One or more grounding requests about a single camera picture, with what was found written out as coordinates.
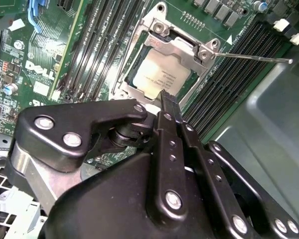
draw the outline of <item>metal screw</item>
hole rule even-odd
[[[176,161],[176,157],[174,155],[170,155],[169,156],[170,161],[175,162]]]
[[[70,147],[78,147],[81,145],[81,137],[76,133],[67,133],[63,136],[63,142]]]
[[[186,125],[186,129],[189,130],[189,131],[194,131],[193,127],[190,126],[189,124]]]
[[[217,179],[218,182],[221,182],[221,180],[222,180],[219,175],[216,175],[216,179]]]
[[[280,221],[279,219],[275,219],[275,223],[277,228],[283,232],[283,233],[287,233],[287,228],[286,226],[282,223],[282,221]]]
[[[47,117],[36,118],[34,120],[34,124],[38,128],[45,129],[45,130],[51,129],[54,126],[53,121],[51,119],[47,118]]]
[[[168,120],[171,120],[171,116],[169,114],[164,114],[164,117]]]
[[[237,215],[233,216],[233,223],[238,231],[245,234],[247,232],[247,226],[245,222]]]
[[[138,112],[143,112],[143,108],[140,105],[135,105],[134,109],[137,110]]]
[[[290,227],[291,231],[293,231],[294,233],[296,234],[299,233],[297,226],[292,221],[288,220],[288,226]]]
[[[220,148],[217,144],[214,144],[214,148],[215,148],[217,151],[221,151],[221,148]]]
[[[169,142],[169,145],[172,146],[172,147],[175,147],[175,146],[176,146],[176,143],[175,143],[174,141],[171,140],[171,141]]]
[[[180,200],[179,196],[176,193],[174,193],[172,191],[168,191],[165,195],[165,198],[166,198],[166,201],[167,201],[168,205],[171,208],[173,208],[175,210],[180,209],[181,200]]]
[[[154,32],[156,32],[156,33],[162,33],[164,31],[164,25],[157,22],[154,24],[153,29],[154,29]]]

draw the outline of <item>silver screw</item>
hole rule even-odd
[[[181,200],[180,200],[179,196],[176,193],[174,193],[172,191],[168,191],[166,193],[166,195],[165,195],[165,198],[166,198],[167,204],[171,208],[173,208],[175,210],[180,209],[180,207],[181,207]]]
[[[164,31],[164,25],[157,22],[157,23],[154,24],[153,29],[156,33],[160,34]]]
[[[37,126],[40,129],[48,130],[53,128],[54,123],[51,119],[47,117],[39,117],[34,120],[35,126]]]
[[[89,158],[88,160],[86,160],[87,163],[93,163],[94,159],[93,158]]]
[[[217,151],[221,151],[221,148],[220,148],[217,144],[214,144],[214,148],[215,148]]]
[[[134,109],[137,110],[138,112],[143,112],[143,109],[140,105],[135,105]]]
[[[63,142],[70,147],[78,147],[81,145],[81,137],[76,133],[67,133],[63,136]]]
[[[292,221],[288,220],[288,226],[290,227],[291,231],[293,231],[294,233],[296,234],[299,233],[297,226]]]
[[[171,116],[169,114],[164,114],[164,117],[168,120],[171,120]]]
[[[238,231],[240,231],[243,234],[246,234],[247,232],[247,226],[245,222],[237,215],[233,216],[233,223]]]
[[[280,221],[279,219],[275,219],[275,223],[277,228],[283,232],[283,233],[287,233],[287,228],[286,226],[282,223],[282,221]]]
[[[186,129],[189,130],[189,131],[194,131],[193,127],[190,126],[189,124],[186,125]]]

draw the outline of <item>green circuit board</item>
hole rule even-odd
[[[0,16],[26,12],[28,0],[0,0]]]
[[[66,102],[65,95],[57,91],[58,86],[67,77],[75,47],[82,40],[81,34],[93,2],[92,0],[74,0],[71,9],[64,11],[57,6],[58,0],[48,0],[45,6],[39,7],[39,17],[35,18],[42,29],[41,33],[35,32],[33,26],[28,22],[27,13],[17,14],[15,17],[15,20],[20,19],[24,23],[22,28],[14,31],[9,29],[2,31],[0,44],[0,132],[13,135],[17,114],[27,107]],[[113,9],[117,8],[116,4],[119,4],[117,0],[99,0],[96,2],[100,6],[111,2]],[[147,11],[158,2],[160,1],[152,0]],[[230,6],[231,8],[235,7],[235,11],[239,13],[239,18],[232,27],[228,27],[224,25],[224,21],[216,19],[215,15],[206,13],[201,7],[194,5],[193,0],[166,0],[164,2],[167,4],[166,19],[168,21],[202,42],[218,38],[221,41],[220,52],[230,51],[256,15],[253,10],[253,1],[231,0]],[[132,1],[126,0],[124,4],[131,6],[131,3]],[[104,25],[100,29],[107,27],[109,23],[106,21],[109,21],[109,18],[105,19]],[[110,85],[122,60],[132,29],[132,27],[129,29],[127,36],[122,41],[123,43],[112,62],[110,74],[100,86],[97,100],[107,100],[109,97]],[[142,43],[136,45],[127,61],[125,72],[132,63],[133,56],[138,51],[140,44]],[[101,62],[106,61],[112,48],[113,45],[109,43],[102,55]],[[208,75],[213,74],[221,60],[221,58],[216,60]],[[98,83],[98,72],[94,77],[92,86]],[[188,91],[194,80],[196,79],[186,81],[178,94],[179,98]],[[11,96],[6,95],[3,91],[4,85],[8,83],[14,83],[17,86],[17,91]],[[109,166],[133,152],[134,149],[128,148],[125,153],[104,155],[96,159],[96,162],[100,165]]]

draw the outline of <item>white plastic part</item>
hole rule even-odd
[[[283,32],[288,25],[289,22],[286,19],[281,18],[279,21],[275,21],[274,29]]]
[[[299,33],[297,33],[296,35],[293,35],[292,38],[290,39],[290,42],[293,45],[298,46],[299,45]]]

